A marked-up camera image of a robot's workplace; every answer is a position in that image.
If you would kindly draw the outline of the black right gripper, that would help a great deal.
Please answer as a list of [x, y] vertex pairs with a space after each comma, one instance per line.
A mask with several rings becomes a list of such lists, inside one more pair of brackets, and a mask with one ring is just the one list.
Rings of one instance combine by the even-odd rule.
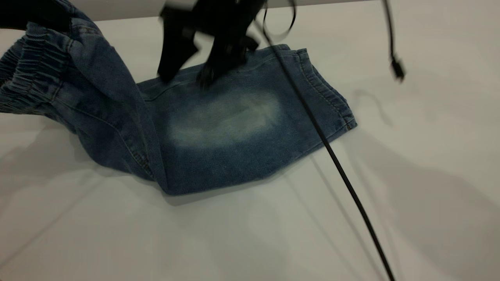
[[198, 0], [191, 10], [164, 5], [160, 13], [164, 39], [159, 78], [171, 81], [198, 52], [194, 43], [197, 32], [214, 37], [209, 57], [198, 73], [202, 89], [245, 64], [247, 50], [253, 52], [259, 46], [247, 35], [248, 27], [264, 4], [264, 0]]

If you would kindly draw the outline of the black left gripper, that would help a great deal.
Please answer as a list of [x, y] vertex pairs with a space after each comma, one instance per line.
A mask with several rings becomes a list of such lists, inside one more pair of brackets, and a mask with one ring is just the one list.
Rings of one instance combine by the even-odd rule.
[[57, 31], [68, 31], [71, 15], [55, 0], [1, 0], [0, 28], [26, 30], [29, 22]]

